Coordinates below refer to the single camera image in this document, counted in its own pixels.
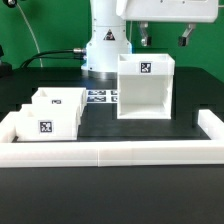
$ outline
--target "open white box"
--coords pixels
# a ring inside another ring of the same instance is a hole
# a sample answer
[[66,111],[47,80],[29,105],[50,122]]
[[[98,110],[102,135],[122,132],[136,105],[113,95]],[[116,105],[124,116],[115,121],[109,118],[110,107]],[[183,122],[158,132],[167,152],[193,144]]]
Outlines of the open white box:
[[18,141],[76,140],[79,105],[23,104],[16,116]]
[[32,104],[80,104],[80,115],[86,106],[86,88],[38,88]]
[[168,54],[118,57],[118,119],[171,119],[174,60]]

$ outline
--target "green backdrop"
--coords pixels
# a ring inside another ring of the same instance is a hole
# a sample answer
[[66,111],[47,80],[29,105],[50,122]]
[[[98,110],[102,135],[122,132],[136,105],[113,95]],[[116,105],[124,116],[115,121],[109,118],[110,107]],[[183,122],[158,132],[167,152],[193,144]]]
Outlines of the green backdrop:
[[[41,51],[85,47],[91,38],[91,14],[89,0],[18,0],[24,10]],[[133,24],[132,44],[135,53],[169,53],[177,66],[204,68],[224,81],[224,8],[214,24],[198,24],[189,46],[178,47],[177,40],[186,24],[151,23],[149,32],[152,46],[140,45],[137,24]],[[7,8],[0,1],[0,44],[7,61],[18,68],[37,53],[31,34],[18,10]],[[48,60],[44,66],[78,67],[82,63],[73,60]],[[38,61],[31,66],[40,66]]]

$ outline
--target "cable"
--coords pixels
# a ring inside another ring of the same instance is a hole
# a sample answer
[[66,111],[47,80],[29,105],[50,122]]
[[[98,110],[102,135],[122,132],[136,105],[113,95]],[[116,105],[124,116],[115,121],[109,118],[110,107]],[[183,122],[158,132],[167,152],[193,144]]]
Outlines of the cable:
[[[33,37],[34,43],[35,43],[36,48],[37,48],[37,52],[40,53],[40,48],[39,48],[39,45],[38,45],[36,36],[35,36],[35,34],[34,34],[34,32],[33,32],[33,29],[32,29],[32,27],[31,27],[31,25],[30,25],[30,23],[29,23],[29,21],[28,21],[26,15],[25,15],[25,13],[23,12],[21,6],[19,5],[19,3],[17,3],[17,6],[18,6],[18,9],[19,9],[19,11],[20,11],[20,13],[21,13],[21,15],[22,15],[22,17],[23,17],[23,19],[24,19],[24,21],[25,21],[27,27],[29,28],[29,31],[30,31],[32,37]],[[43,63],[42,63],[41,58],[40,58],[40,66],[41,66],[41,68],[43,67]]]
[[130,33],[129,33],[129,42],[131,43],[131,38],[132,38],[132,21],[130,23]]
[[24,61],[20,68],[27,68],[28,65],[35,59],[76,59],[76,60],[84,60],[83,57],[77,57],[77,56],[73,56],[73,57],[48,57],[48,56],[39,56],[39,57],[32,57],[26,61]]
[[73,53],[73,49],[67,49],[67,50],[52,50],[52,51],[44,51],[39,54],[34,55],[32,58],[27,59],[24,61],[21,65],[20,68],[27,67],[34,59],[41,59],[43,58],[42,56],[44,55],[49,55],[49,54],[64,54],[64,53]]

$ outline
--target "black table surface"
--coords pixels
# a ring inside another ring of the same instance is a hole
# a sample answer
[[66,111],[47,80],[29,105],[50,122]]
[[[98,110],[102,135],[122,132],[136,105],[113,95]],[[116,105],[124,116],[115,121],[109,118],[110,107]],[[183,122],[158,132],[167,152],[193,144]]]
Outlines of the black table surface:
[[[38,87],[116,89],[79,69],[18,69],[0,79],[0,120]],[[116,119],[116,104],[88,104],[77,141],[208,139],[199,109],[224,118],[224,84],[176,68],[171,120]],[[223,223],[224,165],[0,169],[0,223]]]

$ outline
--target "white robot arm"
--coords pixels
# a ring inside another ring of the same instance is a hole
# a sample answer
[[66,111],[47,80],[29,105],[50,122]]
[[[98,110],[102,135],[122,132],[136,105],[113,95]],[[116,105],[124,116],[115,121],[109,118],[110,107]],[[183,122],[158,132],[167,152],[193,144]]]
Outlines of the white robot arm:
[[92,38],[87,44],[87,63],[83,71],[97,77],[116,73],[119,54],[132,53],[126,39],[126,20],[139,21],[143,45],[150,37],[147,22],[184,22],[187,29],[179,38],[186,46],[195,24],[212,23],[218,16],[218,0],[90,0]]

